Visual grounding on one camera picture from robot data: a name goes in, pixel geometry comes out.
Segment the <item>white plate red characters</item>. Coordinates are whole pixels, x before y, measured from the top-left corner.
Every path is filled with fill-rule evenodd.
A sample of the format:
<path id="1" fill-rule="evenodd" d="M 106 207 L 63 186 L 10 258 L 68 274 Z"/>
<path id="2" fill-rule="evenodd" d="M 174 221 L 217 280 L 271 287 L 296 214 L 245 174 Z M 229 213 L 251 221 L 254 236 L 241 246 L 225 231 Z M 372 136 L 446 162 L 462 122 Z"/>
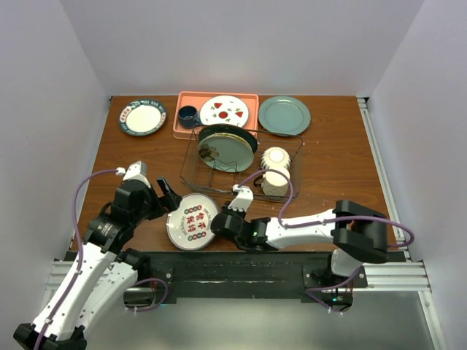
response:
<path id="1" fill-rule="evenodd" d="M 211 224 L 218 213 L 217 204 L 207 195 L 192 193 L 184 196 L 180 207 L 167 217 L 169 240 L 178 249 L 185 251 L 205 248 L 215 237 Z"/>

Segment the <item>cream white mug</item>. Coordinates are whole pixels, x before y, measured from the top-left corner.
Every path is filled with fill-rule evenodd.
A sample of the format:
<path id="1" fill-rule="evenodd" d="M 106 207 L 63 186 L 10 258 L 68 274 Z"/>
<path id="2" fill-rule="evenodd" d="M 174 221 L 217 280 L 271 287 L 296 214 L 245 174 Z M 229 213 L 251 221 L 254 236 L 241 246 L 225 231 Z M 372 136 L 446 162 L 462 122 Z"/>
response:
<path id="1" fill-rule="evenodd" d="M 260 187 L 265 195 L 284 197 L 289 190 L 289 170 L 280 166 L 272 166 L 269 171 L 253 180 L 255 187 Z"/>

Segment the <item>black wire dish rack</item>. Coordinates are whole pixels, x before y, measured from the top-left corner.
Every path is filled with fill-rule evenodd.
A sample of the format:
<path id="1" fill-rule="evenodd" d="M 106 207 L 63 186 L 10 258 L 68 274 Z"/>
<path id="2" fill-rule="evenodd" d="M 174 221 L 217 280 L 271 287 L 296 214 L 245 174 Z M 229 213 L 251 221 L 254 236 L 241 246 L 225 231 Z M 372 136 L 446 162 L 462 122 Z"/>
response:
<path id="1" fill-rule="evenodd" d="M 262 169 L 266 153 L 285 151 L 296 198 L 301 186 L 301 148 L 304 140 L 268 131 L 210 125 L 195 129 L 189 137 L 182 163 L 181 180 L 190 189 L 203 193 L 229 194 L 234 184 Z"/>

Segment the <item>mint green flower plate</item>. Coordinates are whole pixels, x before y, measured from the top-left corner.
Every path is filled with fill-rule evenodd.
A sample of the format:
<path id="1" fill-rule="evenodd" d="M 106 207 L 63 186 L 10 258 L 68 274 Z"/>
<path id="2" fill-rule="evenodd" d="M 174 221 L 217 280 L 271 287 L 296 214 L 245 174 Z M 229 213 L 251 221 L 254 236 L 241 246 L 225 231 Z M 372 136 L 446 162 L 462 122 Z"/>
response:
<path id="1" fill-rule="evenodd" d="M 254 161 L 254 153 L 245 144 L 230 137 L 208 136 L 198 143 L 199 158 L 214 170 L 242 172 Z"/>

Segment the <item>white bowl blue striped outside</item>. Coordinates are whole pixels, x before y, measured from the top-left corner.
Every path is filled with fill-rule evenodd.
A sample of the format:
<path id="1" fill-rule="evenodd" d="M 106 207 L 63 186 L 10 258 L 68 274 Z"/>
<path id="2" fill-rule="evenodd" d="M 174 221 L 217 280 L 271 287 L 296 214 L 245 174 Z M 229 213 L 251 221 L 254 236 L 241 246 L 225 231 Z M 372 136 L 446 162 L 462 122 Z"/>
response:
<path id="1" fill-rule="evenodd" d="M 289 169 L 291 158 L 289 153 L 281 147 L 269 147 L 261 155 L 260 166 L 267 169 L 272 166 Z"/>

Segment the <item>white plate dark patterned rim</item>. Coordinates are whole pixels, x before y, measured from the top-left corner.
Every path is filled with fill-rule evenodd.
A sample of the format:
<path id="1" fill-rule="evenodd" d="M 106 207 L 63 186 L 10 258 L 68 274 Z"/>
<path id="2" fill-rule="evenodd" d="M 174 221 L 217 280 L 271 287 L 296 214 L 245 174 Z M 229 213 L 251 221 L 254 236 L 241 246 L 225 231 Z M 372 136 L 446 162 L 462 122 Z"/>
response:
<path id="1" fill-rule="evenodd" d="M 149 136 L 158 131 L 167 118 L 165 106 L 153 99 L 138 99 L 127 104 L 118 117 L 121 130 L 130 136 Z"/>

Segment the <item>dark teal speckled plate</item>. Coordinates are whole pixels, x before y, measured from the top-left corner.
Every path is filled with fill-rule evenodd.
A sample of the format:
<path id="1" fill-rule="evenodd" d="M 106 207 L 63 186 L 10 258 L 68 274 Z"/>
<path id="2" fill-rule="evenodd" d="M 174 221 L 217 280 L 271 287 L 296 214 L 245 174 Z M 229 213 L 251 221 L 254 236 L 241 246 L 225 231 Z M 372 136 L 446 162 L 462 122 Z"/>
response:
<path id="1" fill-rule="evenodd" d="M 246 131 L 245 129 L 235 125 L 214 124 L 205 126 L 199 131 L 198 140 L 202 141 L 215 133 L 229 133 L 235 136 L 239 136 L 250 145 L 253 153 L 255 153 L 258 149 L 258 142 L 256 138 L 249 131 Z"/>

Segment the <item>yellow woven round coaster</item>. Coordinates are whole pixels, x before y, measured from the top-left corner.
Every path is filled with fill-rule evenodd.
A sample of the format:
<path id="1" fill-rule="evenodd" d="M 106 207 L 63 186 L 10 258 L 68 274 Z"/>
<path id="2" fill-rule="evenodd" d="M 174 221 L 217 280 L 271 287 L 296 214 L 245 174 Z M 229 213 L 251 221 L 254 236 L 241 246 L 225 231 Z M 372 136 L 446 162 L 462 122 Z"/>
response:
<path id="1" fill-rule="evenodd" d="M 237 135 L 232 134 L 232 133 L 214 133 L 214 134 L 211 135 L 211 137 L 221 137 L 221 136 L 230 137 L 231 139 L 236 139 L 237 141 L 240 141 L 241 143 L 248 146 L 253 151 L 253 148 L 250 145 L 250 143 L 246 139 L 242 138 L 241 136 L 237 136 Z"/>

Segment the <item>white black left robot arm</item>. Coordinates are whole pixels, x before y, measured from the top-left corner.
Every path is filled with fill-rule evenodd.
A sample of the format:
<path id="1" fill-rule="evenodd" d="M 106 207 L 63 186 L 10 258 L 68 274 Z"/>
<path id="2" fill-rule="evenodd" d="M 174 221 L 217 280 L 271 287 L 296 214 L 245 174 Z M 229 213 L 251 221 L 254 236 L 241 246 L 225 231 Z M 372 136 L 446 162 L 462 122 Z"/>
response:
<path id="1" fill-rule="evenodd" d="M 179 208 L 181 197 L 163 177 L 158 196 L 143 175 L 116 189 L 112 202 L 88 225 L 77 258 L 49 303 L 31 323 L 20 324 L 13 338 L 24 349 L 85 349 L 103 315 L 133 285 L 150 282 L 150 258 L 123 246 L 137 226 Z"/>

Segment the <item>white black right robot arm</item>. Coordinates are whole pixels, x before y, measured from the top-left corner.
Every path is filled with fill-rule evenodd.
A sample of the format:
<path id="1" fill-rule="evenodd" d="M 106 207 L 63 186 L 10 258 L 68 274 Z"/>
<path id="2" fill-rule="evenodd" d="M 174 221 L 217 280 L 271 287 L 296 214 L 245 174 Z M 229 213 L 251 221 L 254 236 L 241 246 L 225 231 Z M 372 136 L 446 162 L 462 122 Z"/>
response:
<path id="1" fill-rule="evenodd" d="M 279 219 L 264 217 L 250 222 L 243 211 L 224 205 L 211 223 L 211 231 L 246 252 L 270 252 L 301 244 L 332 243 L 336 249 L 328 265 L 312 272 L 315 287 L 340 287 L 364 263 L 387 262 L 384 214 L 358 203 L 340 200 L 334 209 L 315 215 Z"/>

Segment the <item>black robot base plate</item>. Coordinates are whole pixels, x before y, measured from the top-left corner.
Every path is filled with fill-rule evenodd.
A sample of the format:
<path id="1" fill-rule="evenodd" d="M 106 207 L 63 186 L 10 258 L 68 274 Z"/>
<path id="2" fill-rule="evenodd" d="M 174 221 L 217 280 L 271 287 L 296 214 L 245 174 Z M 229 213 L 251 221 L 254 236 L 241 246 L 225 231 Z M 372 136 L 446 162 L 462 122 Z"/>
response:
<path id="1" fill-rule="evenodd" d="M 352 292 L 367 287 L 364 268 L 348 282 L 331 274 L 328 252 L 150 252 L 146 282 L 125 291 L 126 306 L 182 298 L 292 299 L 308 295 L 330 306 L 350 306 Z"/>

